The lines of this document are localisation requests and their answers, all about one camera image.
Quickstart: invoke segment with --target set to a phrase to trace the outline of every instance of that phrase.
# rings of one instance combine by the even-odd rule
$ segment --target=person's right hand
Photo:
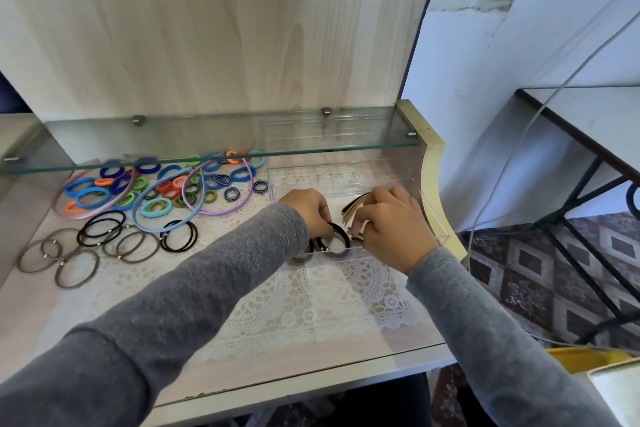
[[[364,247],[406,275],[438,247],[420,204],[399,186],[373,188],[353,217],[351,234],[358,234],[365,221]]]

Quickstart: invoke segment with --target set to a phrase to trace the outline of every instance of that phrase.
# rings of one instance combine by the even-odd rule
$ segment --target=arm
[[[356,212],[365,247],[406,273],[480,404],[501,426],[615,426],[560,363],[529,336],[445,248],[402,188],[376,188]]]
[[[330,221],[324,199],[300,192],[307,193],[304,205],[300,199],[271,204],[139,293],[71,329],[0,385],[3,425],[139,425],[240,298],[302,250],[310,234],[332,233],[320,216]],[[314,202],[315,211],[307,209]]]

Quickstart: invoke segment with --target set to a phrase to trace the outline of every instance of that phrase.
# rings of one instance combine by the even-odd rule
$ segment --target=glass shelf
[[[180,163],[229,150],[238,158],[416,145],[395,107],[52,121],[4,154],[0,174],[95,169],[114,158]],[[58,146],[62,152],[51,151]]]

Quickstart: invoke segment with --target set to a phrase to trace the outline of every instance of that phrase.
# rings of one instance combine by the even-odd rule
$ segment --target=person's right arm
[[[354,217],[364,244],[408,275],[407,289],[426,307],[480,404],[500,426],[616,426],[547,351],[480,286],[453,254],[439,248],[420,206],[404,189],[375,188]]]

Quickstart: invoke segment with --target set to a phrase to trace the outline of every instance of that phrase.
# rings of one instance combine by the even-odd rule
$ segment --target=white wall
[[[561,84],[638,10],[640,0],[515,0],[506,12],[428,10],[403,98],[412,100],[447,143],[440,189],[455,229],[472,224],[532,116],[530,108],[511,101],[515,90]],[[640,84],[640,22],[573,85],[632,84]],[[559,207],[592,158],[539,119],[483,215],[483,226],[527,223]],[[616,175],[601,169],[595,184]],[[625,189],[573,215],[623,211]]]

